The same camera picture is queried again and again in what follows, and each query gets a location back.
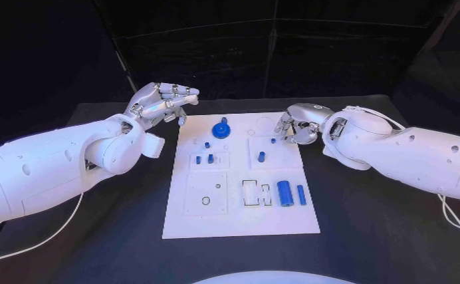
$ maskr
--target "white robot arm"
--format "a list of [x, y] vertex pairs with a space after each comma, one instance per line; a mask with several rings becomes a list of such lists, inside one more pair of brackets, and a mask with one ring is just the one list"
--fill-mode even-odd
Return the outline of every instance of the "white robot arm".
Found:
[[0, 147], [0, 222], [56, 206], [104, 179], [125, 173], [143, 155], [157, 158], [164, 139], [145, 133], [161, 120], [186, 121], [181, 105], [199, 91], [151, 82], [124, 114], [21, 138]]
[[294, 135], [287, 143], [310, 144], [321, 133], [323, 154], [356, 170], [373, 167], [409, 186], [460, 198], [460, 137], [421, 128], [404, 128], [379, 112], [347, 106], [340, 112], [314, 104], [294, 104], [275, 131]]

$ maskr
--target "blue object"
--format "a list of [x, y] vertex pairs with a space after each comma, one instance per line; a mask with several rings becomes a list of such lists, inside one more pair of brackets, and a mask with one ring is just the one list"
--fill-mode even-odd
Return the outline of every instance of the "blue object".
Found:
[[213, 126], [213, 136], [217, 139], [225, 139], [230, 135], [230, 127], [228, 126], [228, 119], [223, 117], [222, 121]]
[[261, 151], [261, 153], [258, 154], [258, 159], [256, 159], [259, 162], [264, 162], [265, 161], [265, 152]]
[[290, 192], [290, 182], [279, 181], [275, 185], [278, 186], [281, 206], [292, 206], [294, 200], [292, 200], [292, 193]]
[[297, 192], [298, 192], [300, 205], [305, 206], [307, 201], [304, 200], [304, 187], [303, 186], [297, 186]]

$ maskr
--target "table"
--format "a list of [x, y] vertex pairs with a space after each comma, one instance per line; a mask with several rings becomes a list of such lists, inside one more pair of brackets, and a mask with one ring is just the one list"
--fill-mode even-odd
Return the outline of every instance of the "table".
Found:
[[[200, 101], [187, 114], [282, 111], [297, 102], [340, 110], [359, 105], [404, 124], [382, 95]], [[69, 125], [122, 112], [125, 103], [80, 104]], [[1, 283], [192, 283], [225, 273], [287, 270], [356, 283], [460, 283], [460, 233], [444, 221], [438, 198], [356, 171], [300, 146], [320, 234], [161, 239], [179, 127], [160, 123], [160, 159], [141, 157], [122, 176], [83, 195], [69, 225], [40, 248], [0, 260]], [[29, 247], [59, 228], [76, 199], [14, 219], [0, 232], [1, 254]], [[454, 211], [460, 203], [450, 200]]]

